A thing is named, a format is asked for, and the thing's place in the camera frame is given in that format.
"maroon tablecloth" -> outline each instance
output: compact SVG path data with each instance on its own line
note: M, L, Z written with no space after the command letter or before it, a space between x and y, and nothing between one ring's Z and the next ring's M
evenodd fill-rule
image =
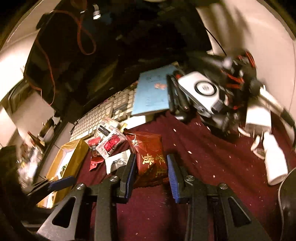
M272 133L285 153L290 168L296 166L296 155L290 153L291 141L278 118L272 118ZM250 147L252 138L238 138L235 144L219 139L201 124L199 117L185 125L166 112L156 120L133 128L161 134L165 154L178 153L179 165L204 183L227 183L252 214L260 221L273 241L281 233L281 217L277 202L279 185L268 186L264 161ZM128 148L122 144L116 153ZM90 186L100 183L106 175L105 163L89 171L90 153L78 174L77 183ZM94 211L91 225L94 225ZM183 240L186 230L187 206L175 204L169 186L137 188L128 204L117 205L119 240Z

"white keyboard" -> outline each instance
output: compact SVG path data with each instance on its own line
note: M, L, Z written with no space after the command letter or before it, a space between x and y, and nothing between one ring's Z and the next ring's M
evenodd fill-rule
M99 106L85 114L74 127L70 141L86 139L94 135L98 124L104 117L112 118L118 122L131 116L135 90L125 89L113 95Z

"white plastic bottle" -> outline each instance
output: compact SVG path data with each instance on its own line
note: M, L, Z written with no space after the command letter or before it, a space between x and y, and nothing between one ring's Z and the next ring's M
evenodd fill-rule
M263 147L265 151L265 167L267 182L276 185L282 182L288 175L288 167L285 155L278 146L274 135L264 133Z

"blue notebook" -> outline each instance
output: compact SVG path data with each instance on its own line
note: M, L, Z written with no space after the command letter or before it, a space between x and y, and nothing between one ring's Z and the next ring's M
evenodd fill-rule
M140 74L131 113L133 116L149 115L169 109L166 75L172 74L175 70L175 66L167 65Z

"screw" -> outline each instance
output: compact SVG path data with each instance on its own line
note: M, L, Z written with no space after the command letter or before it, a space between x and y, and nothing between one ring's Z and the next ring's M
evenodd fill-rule
M110 177L110 181L111 182L117 182L119 180L119 177L118 176L112 176Z
M188 175L188 176L186 176L186 180L189 181L189 182L192 182L192 181L195 180L195 177L192 176L192 175Z
M77 184L76 189L78 189L78 190L82 190L82 189L84 189L85 187L86 187L86 186L85 186L84 183L79 183L79 184Z
M223 190L225 190L225 189L228 188L228 186L227 186L226 183L220 183L219 187L220 187L221 189L223 189Z

